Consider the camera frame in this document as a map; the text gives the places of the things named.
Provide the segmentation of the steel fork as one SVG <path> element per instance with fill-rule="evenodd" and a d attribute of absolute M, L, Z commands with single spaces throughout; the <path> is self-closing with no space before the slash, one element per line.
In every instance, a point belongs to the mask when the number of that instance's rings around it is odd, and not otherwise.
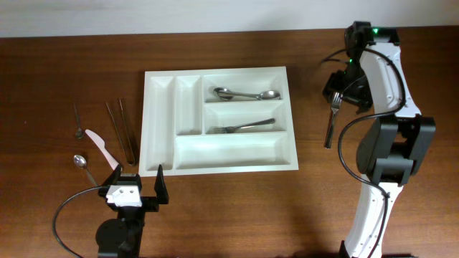
<path fill-rule="evenodd" d="M 339 109 L 341 107 L 341 102 L 342 102 L 341 93 L 340 92 L 335 92 L 332 95 L 331 102 L 330 102 L 330 104 L 331 104 L 331 113 L 330 113 L 327 133 L 326 133 L 326 139 L 325 139 L 325 143 L 324 143 L 324 147 L 327 148 L 327 149 L 330 149 L 331 145 L 332 145 L 335 119 L 336 119 L 336 116 L 337 116 L 337 114 L 339 112 Z"/>
<path fill-rule="evenodd" d="M 253 128 L 259 125 L 271 125 L 271 124 L 274 124 L 275 122 L 276 122 L 275 118 L 270 118 L 267 120 L 261 120 L 261 121 L 257 121 L 253 123 L 246 123 L 242 125 L 227 126 L 227 127 L 212 127 L 211 132 L 215 134 L 235 133 L 236 131 L 240 129 Z"/>

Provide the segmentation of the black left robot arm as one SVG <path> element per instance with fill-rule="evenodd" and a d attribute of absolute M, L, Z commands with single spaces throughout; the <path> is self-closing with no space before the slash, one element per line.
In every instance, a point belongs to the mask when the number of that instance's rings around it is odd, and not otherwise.
<path fill-rule="evenodd" d="M 117 217 L 104 221 L 96 231 L 99 257 L 138 257 L 147 213 L 169 203 L 163 167 L 159 166 L 154 184 L 155 196 L 141 195 L 141 177 L 123 173 L 121 166 L 102 183 L 98 195 L 105 199 Z"/>

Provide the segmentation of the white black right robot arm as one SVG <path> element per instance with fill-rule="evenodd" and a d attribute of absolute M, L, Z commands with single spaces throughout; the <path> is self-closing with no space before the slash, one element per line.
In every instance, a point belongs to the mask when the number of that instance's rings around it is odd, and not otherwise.
<path fill-rule="evenodd" d="M 382 240 L 397 197 L 424 160 L 436 131 L 412 99 L 402 71 L 397 30 L 355 21 L 344 32 L 346 69 L 330 75 L 322 94 L 331 106 L 325 148 L 343 102 L 357 106 L 358 118 L 340 132 L 337 152 L 346 172 L 361 182 L 352 228 L 338 257 L 381 257 Z M 357 172 L 342 153 L 345 133 L 357 123 L 372 126 L 356 151 Z"/>

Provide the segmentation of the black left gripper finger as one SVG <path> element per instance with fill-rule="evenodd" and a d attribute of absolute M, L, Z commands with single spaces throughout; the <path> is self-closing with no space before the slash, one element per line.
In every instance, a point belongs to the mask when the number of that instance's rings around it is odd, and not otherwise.
<path fill-rule="evenodd" d="M 154 191 L 156 192 L 156 199 L 159 204 L 169 203 L 169 193 L 167 191 L 166 183 L 164 180 L 163 166 L 161 164 L 158 165 Z"/>
<path fill-rule="evenodd" d="M 103 186 L 110 186 L 116 184 L 122 172 L 122 165 L 118 164 L 113 172 L 103 182 Z"/>

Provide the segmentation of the large steel spoon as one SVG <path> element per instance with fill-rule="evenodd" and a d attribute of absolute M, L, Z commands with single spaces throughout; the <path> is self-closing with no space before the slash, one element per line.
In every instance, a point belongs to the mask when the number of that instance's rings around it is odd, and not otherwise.
<path fill-rule="evenodd" d="M 277 100 L 280 99 L 280 93 L 278 91 L 274 90 L 267 90 L 261 93 L 258 93 L 260 95 L 259 100 Z"/>
<path fill-rule="evenodd" d="M 248 98 L 254 98 L 259 100 L 260 95 L 259 94 L 249 94 L 249 93 L 242 93 L 242 92 L 233 92 L 231 90 L 228 90 L 227 88 L 223 87 L 216 87 L 213 89 L 213 93 L 216 94 L 217 97 L 223 100 L 231 100 L 234 97 L 248 97 Z"/>

